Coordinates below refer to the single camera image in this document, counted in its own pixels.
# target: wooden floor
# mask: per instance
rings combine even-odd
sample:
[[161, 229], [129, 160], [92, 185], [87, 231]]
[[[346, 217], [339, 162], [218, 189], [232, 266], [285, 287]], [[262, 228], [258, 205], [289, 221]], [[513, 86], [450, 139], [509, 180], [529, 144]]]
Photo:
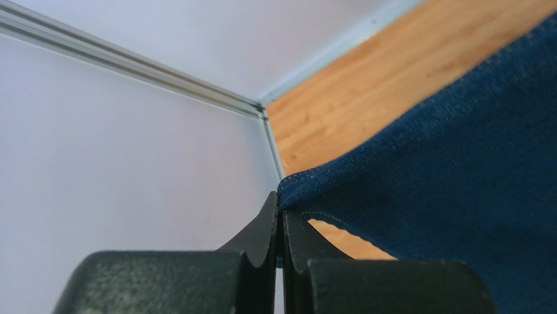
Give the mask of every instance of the wooden floor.
[[[357, 147], [555, 10], [555, 0], [429, 0], [417, 6], [270, 104], [286, 174]], [[353, 257], [385, 257], [359, 238], [312, 224]]]

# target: blue towel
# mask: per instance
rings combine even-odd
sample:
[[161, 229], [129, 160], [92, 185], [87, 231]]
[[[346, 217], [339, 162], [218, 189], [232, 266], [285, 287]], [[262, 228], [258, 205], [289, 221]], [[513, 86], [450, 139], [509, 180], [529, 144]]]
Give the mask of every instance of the blue towel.
[[557, 14], [278, 192], [397, 258], [464, 261], [501, 313], [557, 313]]

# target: white baseboard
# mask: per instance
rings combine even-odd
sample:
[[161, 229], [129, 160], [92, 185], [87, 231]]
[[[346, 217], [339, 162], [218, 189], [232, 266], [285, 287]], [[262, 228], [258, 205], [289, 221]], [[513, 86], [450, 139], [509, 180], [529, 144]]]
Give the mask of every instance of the white baseboard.
[[363, 24], [349, 31], [335, 44], [325, 49], [305, 65], [296, 69], [260, 100], [264, 107], [289, 92], [331, 62], [346, 54], [355, 46], [397, 20], [400, 16], [420, 4], [422, 0], [393, 0], [372, 14]]

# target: navy blue fabric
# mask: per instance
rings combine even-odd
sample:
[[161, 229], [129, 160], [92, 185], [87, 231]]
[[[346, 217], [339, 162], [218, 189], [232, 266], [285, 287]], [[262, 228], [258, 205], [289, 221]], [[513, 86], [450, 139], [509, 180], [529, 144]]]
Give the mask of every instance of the navy blue fabric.
[[278, 192], [397, 258], [463, 260], [501, 313], [557, 313], [557, 14]]

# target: white panel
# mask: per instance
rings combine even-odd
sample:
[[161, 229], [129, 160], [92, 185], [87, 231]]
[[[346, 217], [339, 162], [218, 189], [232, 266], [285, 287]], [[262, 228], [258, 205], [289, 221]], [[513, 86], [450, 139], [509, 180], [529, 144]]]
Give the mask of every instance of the white panel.
[[350, 30], [391, 20], [416, 0], [14, 2], [257, 100]]
[[0, 35], [0, 313], [105, 249], [224, 244], [277, 187], [262, 123]]

